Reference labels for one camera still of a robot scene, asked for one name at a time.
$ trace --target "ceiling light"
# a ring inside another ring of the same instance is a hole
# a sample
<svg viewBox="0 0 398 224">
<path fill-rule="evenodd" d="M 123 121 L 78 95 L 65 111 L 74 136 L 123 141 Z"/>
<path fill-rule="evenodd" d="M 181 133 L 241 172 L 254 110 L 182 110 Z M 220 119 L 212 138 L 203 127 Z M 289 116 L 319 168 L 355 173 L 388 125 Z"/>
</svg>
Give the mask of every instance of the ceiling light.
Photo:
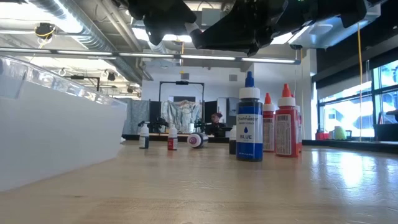
<svg viewBox="0 0 398 224">
<path fill-rule="evenodd" d="M 112 52 L 92 52 L 92 51 L 78 51 L 78 50 L 59 50 L 60 54 L 70 54 L 70 55 L 112 55 Z"/>
<path fill-rule="evenodd" d="M 292 37 L 293 34 L 291 32 L 288 32 L 287 34 L 275 37 L 271 44 L 286 44 L 286 42 L 288 42 Z"/>
<path fill-rule="evenodd" d="M 205 60 L 235 60 L 235 57 L 207 56 L 207 55 L 181 55 L 184 59 L 205 59 Z"/>
<path fill-rule="evenodd" d="M 49 54 L 51 53 L 50 50 L 44 49 L 18 49 L 18 48 L 7 48 L 7 47 L 0 47 L 0 52 L 17 52 L 17 53 L 44 53 Z"/>
<path fill-rule="evenodd" d="M 120 53 L 125 57 L 148 57 L 148 58 L 174 58 L 171 54 L 146 54 L 146 53 Z"/>
<path fill-rule="evenodd" d="M 307 29 L 310 28 L 309 26 L 304 27 L 301 29 L 298 33 L 296 33 L 289 41 L 288 43 L 293 43 L 295 40 L 297 40 Z"/>
<path fill-rule="evenodd" d="M 149 41 L 149 36 L 145 29 L 141 28 L 132 28 L 134 35 L 139 40 Z M 182 42 L 192 42 L 192 38 L 189 35 L 173 35 L 173 34 L 166 34 L 163 37 L 163 40 L 166 41 L 182 41 Z"/>
<path fill-rule="evenodd" d="M 272 58 L 242 58 L 244 62 L 265 62 L 265 63 L 295 63 L 295 60 L 272 59 Z"/>
</svg>

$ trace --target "blue bottle cap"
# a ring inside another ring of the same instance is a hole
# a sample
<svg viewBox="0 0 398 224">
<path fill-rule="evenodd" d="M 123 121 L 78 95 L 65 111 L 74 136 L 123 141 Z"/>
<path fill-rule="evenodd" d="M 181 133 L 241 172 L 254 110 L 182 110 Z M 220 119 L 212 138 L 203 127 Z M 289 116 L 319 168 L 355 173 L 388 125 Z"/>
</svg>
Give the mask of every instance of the blue bottle cap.
<svg viewBox="0 0 398 224">
<path fill-rule="evenodd" d="M 254 87 L 254 78 L 253 78 L 253 73 L 252 72 L 248 72 L 248 75 L 245 79 L 244 82 L 244 87 Z"/>
</svg>

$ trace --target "wooden table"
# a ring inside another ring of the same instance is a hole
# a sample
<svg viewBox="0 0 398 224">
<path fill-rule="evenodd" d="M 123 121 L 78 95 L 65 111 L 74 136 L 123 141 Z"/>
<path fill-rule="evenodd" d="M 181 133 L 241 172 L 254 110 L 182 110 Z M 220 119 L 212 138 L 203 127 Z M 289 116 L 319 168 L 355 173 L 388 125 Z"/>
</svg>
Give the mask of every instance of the wooden table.
<svg viewBox="0 0 398 224">
<path fill-rule="evenodd" d="M 166 148 L 129 142 L 117 159 L 0 193 L 0 223 L 398 220 L 395 155 L 314 147 L 297 159 L 264 154 L 263 162 L 240 162 L 226 144 Z"/>
</svg>

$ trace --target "bottle label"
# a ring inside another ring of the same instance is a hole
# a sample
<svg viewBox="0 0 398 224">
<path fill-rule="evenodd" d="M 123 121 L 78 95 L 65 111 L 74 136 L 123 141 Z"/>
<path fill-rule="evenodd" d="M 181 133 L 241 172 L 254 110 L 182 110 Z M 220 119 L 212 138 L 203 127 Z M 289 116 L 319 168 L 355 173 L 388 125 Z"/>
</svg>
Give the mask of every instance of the bottle label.
<svg viewBox="0 0 398 224">
<path fill-rule="evenodd" d="M 139 138 L 139 147 L 145 147 L 146 137 Z"/>
<path fill-rule="evenodd" d="M 236 117 L 236 155 L 240 159 L 262 159 L 262 108 L 240 106 Z"/>
<path fill-rule="evenodd" d="M 274 130 L 274 119 L 273 118 L 264 118 L 262 120 L 263 125 L 264 125 L 264 145 L 263 145 L 263 150 L 264 151 L 274 151 L 275 149 L 275 143 L 274 143 L 274 135 L 275 135 L 275 130 Z"/>
<path fill-rule="evenodd" d="M 168 150 L 177 150 L 178 139 L 177 138 L 169 138 L 167 141 L 167 149 Z"/>
<path fill-rule="evenodd" d="M 277 115 L 276 128 L 276 153 L 280 155 L 292 155 L 292 117 L 290 114 Z"/>
</svg>

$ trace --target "cable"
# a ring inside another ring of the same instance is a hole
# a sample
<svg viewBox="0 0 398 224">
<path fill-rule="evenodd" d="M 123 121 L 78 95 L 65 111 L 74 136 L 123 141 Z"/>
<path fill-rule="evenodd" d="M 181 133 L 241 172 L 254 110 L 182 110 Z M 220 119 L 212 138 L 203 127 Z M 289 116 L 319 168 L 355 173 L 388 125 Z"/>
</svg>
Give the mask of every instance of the cable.
<svg viewBox="0 0 398 224">
<path fill-rule="evenodd" d="M 358 56 L 359 56 L 359 141 L 362 141 L 362 50 L 361 50 L 361 27 L 358 23 Z"/>
<path fill-rule="evenodd" d="M 98 19 L 97 10 L 98 10 L 98 5 L 96 5 L 96 6 L 95 6 L 95 9 L 94 9 L 94 18 L 95 18 L 98 22 L 105 22 L 107 16 L 105 16 L 104 19 Z"/>
<path fill-rule="evenodd" d="M 199 5 L 198 5 L 197 11 L 199 11 L 200 6 L 201 6 L 202 3 L 204 3 L 204 2 L 207 3 L 207 4 L 209 4 L 209 6 L 211 6 L 211 8 L 214 9 L 213 5 L 211 5 L 208 1 L 201 1 L 201 2 L 199 3 Z"/>
</svg>

